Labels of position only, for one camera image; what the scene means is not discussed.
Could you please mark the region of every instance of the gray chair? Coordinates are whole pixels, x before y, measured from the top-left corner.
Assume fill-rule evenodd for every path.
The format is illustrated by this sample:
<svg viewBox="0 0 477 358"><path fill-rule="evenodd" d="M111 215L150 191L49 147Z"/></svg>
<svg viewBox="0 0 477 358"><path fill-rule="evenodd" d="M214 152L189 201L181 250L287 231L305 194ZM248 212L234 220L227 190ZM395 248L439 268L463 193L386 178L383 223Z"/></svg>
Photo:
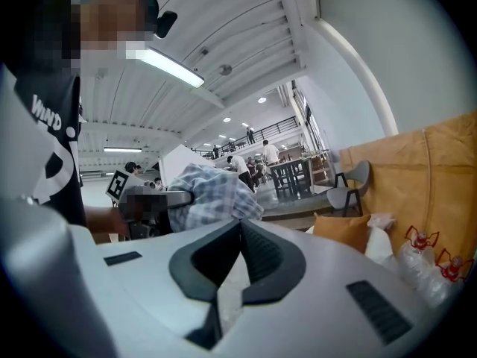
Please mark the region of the gray chair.
<svg viewBox="0 0 477 358"><path fill-rule="evenodd" d="M370 172L370 163L367 160L362 160L354 169L335 175L334 188L326 191L326 197L334 210L344 210L343 216L346 216L348 208L357 207L359 215L363 216L361 198L369 187ZM338 179L340 176L343 180L344 187L338 187ZM361 186L355 189L349 188L347 179L356 180L361 183Z"/></svg>

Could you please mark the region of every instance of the plaid shirt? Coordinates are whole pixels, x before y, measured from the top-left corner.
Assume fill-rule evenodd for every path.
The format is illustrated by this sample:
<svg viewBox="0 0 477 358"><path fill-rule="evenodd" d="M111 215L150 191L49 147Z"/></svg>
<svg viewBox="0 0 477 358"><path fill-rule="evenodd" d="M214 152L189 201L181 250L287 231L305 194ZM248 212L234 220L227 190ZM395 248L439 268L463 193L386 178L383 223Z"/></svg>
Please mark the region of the plaid shirt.
<svg viewBox="0 0 477 358"><path fill-rule="evenodd" d="M191 230L206 224L229 219L262 218L263 208L256 202L255 194L237 174L209 166L190 163L175 178L168 191L190 191L194 203L169 210L169 221L174 232Z"/></svg>

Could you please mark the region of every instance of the fluorescent light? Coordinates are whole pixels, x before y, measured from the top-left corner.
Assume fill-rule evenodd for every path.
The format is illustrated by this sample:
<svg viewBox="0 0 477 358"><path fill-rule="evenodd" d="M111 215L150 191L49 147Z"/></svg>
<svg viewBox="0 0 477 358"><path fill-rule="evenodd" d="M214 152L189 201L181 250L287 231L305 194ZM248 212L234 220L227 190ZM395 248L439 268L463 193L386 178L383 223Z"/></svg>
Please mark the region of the fluorescent light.
<svg viewBox="0 0 477 358"><path fill-rule="evenodd" d="M141 152L141 148L105 147L105 152Z"/></svg>
<svg viewBox="0 0 477 358"><path fill-rule="evenodd" d="M193 87L200 87L203 84L203 78L201 76L155 49L130 49L126 51L126 58L141 60L142 62L155 66Z"/></svg>

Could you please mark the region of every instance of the railing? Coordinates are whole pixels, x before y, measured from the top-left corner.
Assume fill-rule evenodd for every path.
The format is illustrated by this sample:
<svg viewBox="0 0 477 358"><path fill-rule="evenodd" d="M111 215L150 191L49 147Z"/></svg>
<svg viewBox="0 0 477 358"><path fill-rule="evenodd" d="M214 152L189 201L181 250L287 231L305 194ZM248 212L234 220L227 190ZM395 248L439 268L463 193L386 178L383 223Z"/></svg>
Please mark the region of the railing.
<svg viewBox="0 0 477 358"><path fill-rule="evenodd" d="M284 119L283 121L277 122L274 125L268 126L261 130L257 130L253 132L253 140L255 143L260 142L262 143L265 139L271 138L272 136L278 135L280 133L284 133L292 128L297 128L297 117L292 116L290 118ZM251 145L252 142L249 140L248 136L243 136L242 138L238 138L233 142L230 141L226 145L218 148L218 157L223 157L226 154L236 151L238 148L243 148L247 145ZM214 151L207 151L207 150L194 150L195 152L199 153L201 156L205 157L206 159L216 159Z"/></svg>

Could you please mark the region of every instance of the water bottle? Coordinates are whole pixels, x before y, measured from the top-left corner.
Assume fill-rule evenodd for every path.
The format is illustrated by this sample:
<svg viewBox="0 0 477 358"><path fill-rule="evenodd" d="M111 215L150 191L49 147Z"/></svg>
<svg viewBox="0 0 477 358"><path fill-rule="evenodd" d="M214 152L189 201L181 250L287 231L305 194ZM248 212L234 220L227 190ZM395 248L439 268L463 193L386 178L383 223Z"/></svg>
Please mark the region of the water bottle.
<svg viewBox="0 0 477 358"><path fill-rule="evenodd" d="M440 259L447 253L449 261L440 264ZM464 266L472 266L473 259L464 262L462 257L450 259L450 253L444 249L437 259L436 266L431 270L427 279L420 283L417 291L431 307L438 307L448 298L456 296L464 288Z"/></svg>
<svg viewBox="0 0 477 358"><path fill-rule="evenodd" d="M408 237L411 230L414 232L411 238ZM397 254L397 263L402 279L413 289L417 289L431 273L434 264L434 246L439 238L439 233L433 233L429 238L426 232L419 232L413 226L410 226L405 233L408 241L401 247Z"/></svg>

